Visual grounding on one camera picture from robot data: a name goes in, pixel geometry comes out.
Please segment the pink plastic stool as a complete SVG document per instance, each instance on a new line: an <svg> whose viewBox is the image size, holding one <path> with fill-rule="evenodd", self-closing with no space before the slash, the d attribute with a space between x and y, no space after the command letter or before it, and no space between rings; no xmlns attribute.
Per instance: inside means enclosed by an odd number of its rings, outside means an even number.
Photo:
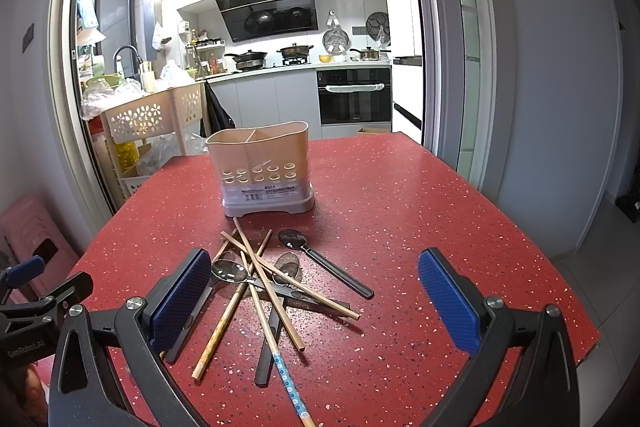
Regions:
<svg viewBox="0 0 640 427"><path fill-rule="evenodd" d="M39 256L44 271L14 289L11 303L28 303L61 284L79 260L62 232L35 196L23 196L1 213L1 268Z"/></svg>

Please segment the black handled metal spoon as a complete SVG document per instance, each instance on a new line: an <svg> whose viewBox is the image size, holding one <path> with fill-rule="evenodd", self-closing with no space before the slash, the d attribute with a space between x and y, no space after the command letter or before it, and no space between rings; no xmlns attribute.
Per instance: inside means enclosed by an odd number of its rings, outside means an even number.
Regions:
<svg viewBox="0 0 640 427"><path fill-rule="evenodd" d="M294 229L283 229L278 233L278 239L282 245L304 253L313 262L320 265L322 269L328 271L332 277L341 281L362 298L367 300L374 298L374 291L372 291L370 287L364 285L355 279L355 277L352 277L347 271L320 254L319 251L315 251L314 248L311 248L307 243L306 236L302 232Z"/></svg>

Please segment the black kitchen faucet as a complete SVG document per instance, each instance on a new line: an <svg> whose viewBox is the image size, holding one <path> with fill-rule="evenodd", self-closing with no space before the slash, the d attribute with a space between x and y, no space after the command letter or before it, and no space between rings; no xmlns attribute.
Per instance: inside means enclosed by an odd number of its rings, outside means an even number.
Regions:
<svg viewBox="0 0 640 427"><path fill-rule="evenodd" d="M114 72L117 72L122 79L130 78L140 81L142 64L143 58L132 44L120 46L113 53Z"/></svg>

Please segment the beige perforated storage cart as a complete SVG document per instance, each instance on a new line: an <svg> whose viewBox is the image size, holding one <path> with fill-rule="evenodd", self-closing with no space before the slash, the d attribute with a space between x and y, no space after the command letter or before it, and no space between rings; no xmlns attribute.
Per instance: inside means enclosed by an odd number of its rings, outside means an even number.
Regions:
<svg viewBox="0 0 640 427"><path fill-rule="evenodd" d="M188 153L186 137L206 116L205 92L199 82L148 93L132 79L116 88L101 81L85 94L81 116L91 133L106 200L116 211L149 178L138 173L137 163L154 140L166 135L176 140L179 155Z"/></svg>

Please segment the grey handled metal spoon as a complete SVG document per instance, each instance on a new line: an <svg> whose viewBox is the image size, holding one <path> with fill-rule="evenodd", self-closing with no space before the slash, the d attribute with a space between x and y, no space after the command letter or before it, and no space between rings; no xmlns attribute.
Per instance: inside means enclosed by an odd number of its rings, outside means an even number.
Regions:
<svg viewBox="0 0 640 427"><path fill-rule="evenodd" d="M192 329L194 329L195 324L198 323L198 316L203 311L208 299L212 297L213 293L215 292L215 287L216 283L214 281L210 281L205 287L202 295L200 296L200 298L198 298L198 301L195 303L193 310L186 320L186 324L184 324L183 328L181 329L176 342L165 353L164 360L166 363L173 365L178 360L184 344L186 343L186 340L189 339L192 333Z"/></svg>

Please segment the beige plastic utensil holder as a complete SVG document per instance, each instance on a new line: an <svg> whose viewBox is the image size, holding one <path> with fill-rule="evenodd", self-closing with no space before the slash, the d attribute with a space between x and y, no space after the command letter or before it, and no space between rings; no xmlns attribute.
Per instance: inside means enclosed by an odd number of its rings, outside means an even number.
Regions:
<svg viewBox="0 0 640 427"><path fill-rule="evenodd" d="M206 140L206 146L227 217L295 215L314 207L305 121L221 130Z"/></svg>

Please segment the plain wooden chopstick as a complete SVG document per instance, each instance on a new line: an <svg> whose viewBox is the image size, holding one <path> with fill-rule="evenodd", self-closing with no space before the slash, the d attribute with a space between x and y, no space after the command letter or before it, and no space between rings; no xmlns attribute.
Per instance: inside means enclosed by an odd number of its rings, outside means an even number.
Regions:
<svg viewBox="0 0 640 427"><path fill-rule="evenodd" d="M264 269L262 269L262 265L260 264L260 259L256 256L255 251L252 247L252 244L248 240L246 234L244 233L240 225L240 221L236 218L233 218L233 223L235 225L235 228L238 229L239 236L242 239L242 242L246 249L247 254L250 256L250 260L252 260L254 269L257 272L258 277L260 278L260 280L265 286L265 290L267 291L267 294L271 300L271 303L273 304L273 308L277 310L277 314L279 315L284 328L288 332L288 337L290 337L290 339L292 340L292 343L295 349L298 352L303 352L306 348L305 343L303 343L303 339L300 338L299 333L296 331L295 327L293 326L290 318L288 317L288 314L286 313L285 309L282 306L282 303L280 303L279 296L274 292L272 285L269 282Z"/></svg>

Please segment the black wok on stove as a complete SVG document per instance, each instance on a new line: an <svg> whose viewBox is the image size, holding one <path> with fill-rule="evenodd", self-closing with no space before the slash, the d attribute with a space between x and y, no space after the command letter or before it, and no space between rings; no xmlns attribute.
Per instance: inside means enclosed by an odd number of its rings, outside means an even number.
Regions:
<svg viewBox="0 0 640 427"><path fill-rule="evenodd" d="M226 53L224 57L231 57L235 67L240 72L262 69L266 64L266 52L247 51L244 53Z"/></svg>

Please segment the tan wooden chopstick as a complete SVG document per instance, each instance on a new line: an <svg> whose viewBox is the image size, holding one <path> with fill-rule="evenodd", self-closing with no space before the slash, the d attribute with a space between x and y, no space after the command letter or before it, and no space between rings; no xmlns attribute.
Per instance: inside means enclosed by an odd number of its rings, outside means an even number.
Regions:
<svg viewBox="0 0 640 427"><path fill-rule="evenodd" d="M234 237L236 235L236 232L239 232L238 227L236 227L236 229L234 229L230 235L222 234L224 235L224 237L227 237L226 243L224 243L224 247L226 247L228 243L233 243L231 239L233 239L236 242L236 239ZM262 241L262 243L258 248L257 256L259 256L262 253L262 251L264 250L264 247L268 244L271 236L271 232L272 230L269 230L265 235L264 240ZM252 277L255 272L255 265L254 263L250 262L250 260L248 260L250 256L245 251L243 251L241 246L238 246L238 248L240 248L241 258L242 258L241 268L243 268L244 273L246 273L249 277ZM224 333L227 332L227 329L231 324L235 311L239 308L240 302L245 296L245 291L247 290L247 287L251 288L252 286L250 286L249 283L240 283L240 285L235 289L234 294L230 298L228 305L226 306L226 309L224 309L224 312L222 312L222 317L220 318L220 320L218 321L218 324L214 328L213 334L210 336L209 340L207 341L206 347L203 353L201 354L200 358L198 359L198 363L196 363L193 369L191 377L197 383L199 383L203 379L210 361L212 361L212 358L216 350L221 344L222 337L224 337Z"/></svg>

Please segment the brown cooking pot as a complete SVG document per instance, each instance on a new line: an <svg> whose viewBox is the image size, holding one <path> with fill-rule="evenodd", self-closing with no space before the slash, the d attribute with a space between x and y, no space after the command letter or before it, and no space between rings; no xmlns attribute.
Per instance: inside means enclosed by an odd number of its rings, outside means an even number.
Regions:
<svg viewBox="0 0 640 427"><path fill-rule="evenodd" d="M279 50L282 56L284 66L307 64L310 51L313 46L299 46L293 43L292 46L286 46Z"/></svg>

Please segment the cardboard box on floor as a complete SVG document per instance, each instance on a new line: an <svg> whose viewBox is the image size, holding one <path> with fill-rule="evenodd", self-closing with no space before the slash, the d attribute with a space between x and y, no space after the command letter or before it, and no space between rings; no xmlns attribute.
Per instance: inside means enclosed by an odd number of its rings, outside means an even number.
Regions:
<svg viewBox="0 0 640 427"><path fill-rule="evenodd" d="M389 134L390 129L379 127L362 127L357 131L357 134Z"/></svg>

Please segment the brown handled metal spoon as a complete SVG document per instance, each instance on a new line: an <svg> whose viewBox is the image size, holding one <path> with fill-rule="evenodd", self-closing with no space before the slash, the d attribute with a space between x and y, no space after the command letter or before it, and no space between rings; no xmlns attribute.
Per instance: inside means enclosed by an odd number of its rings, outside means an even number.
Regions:
<svg viewBox="0 0 640 427"><path fill-rule="evenodd" d="M281 255L276 264L277 269L289 277L293 277L296 281L302 280L302 270L300 269L299 259L296 254L285 253ZM268 325L274 340L278 341L282 329L281 319L275 309L271 309L268 317ZM256 366L254 383L259 388L265 388L269 384L271 369L273 367L273 359L267 339L262 343L259 359Z"/></svg>

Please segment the hanging metal strainer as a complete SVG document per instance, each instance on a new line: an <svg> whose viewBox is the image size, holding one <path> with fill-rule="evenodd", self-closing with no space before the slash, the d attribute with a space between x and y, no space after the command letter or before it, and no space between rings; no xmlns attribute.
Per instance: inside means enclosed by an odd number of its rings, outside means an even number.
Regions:
<svg viewBox="0 0 640 427"><path fill-rule="evenodd" d="M329 10L326 20L326 32L323 34L322 43L329 55L343 55L350 49L350 38L344 31L340 20L334 10Z"/></svg>

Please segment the black hanging garment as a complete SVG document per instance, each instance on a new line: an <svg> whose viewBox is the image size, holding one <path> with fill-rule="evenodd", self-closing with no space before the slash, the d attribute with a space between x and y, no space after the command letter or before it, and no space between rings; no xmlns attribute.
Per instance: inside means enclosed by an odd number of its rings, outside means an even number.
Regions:
<svg viewBox="0 0 640 427"><path fill-rule="evenodd" d="M230 114L222 107L218 96L208 82L204 82L204 93L206 102L206 122L209 125L209 133L235 129L235 122Z"/></svg>

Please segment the blue patterned wooden chopstick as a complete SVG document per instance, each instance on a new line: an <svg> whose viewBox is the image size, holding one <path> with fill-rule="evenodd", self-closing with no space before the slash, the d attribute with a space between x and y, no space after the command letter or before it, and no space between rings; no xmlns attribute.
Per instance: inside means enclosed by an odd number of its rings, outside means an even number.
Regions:
<svg viewBox="0 0 640 427"><path fill-rule="evenodd" d="M290 399L290 402L296 410L297 416L302 424L306 427L314 427L316 425L314 423L314 419L309 414L303 399L300 397L299 392L295 387L290 373L288 373L288 367L286 366L285 361L282 358L278 342L274 340L273 335L271 334L267 317L265 316L264 310L262 309L262 305L259 302L259 298L254 288L250 288L250 295L252 295L254 307L260 321L260 325L262 325L262 331L264 332L265 337L269 343L273 365L278 371L280 380L282 381L286 393L288 394L288 399Z"/></svg>

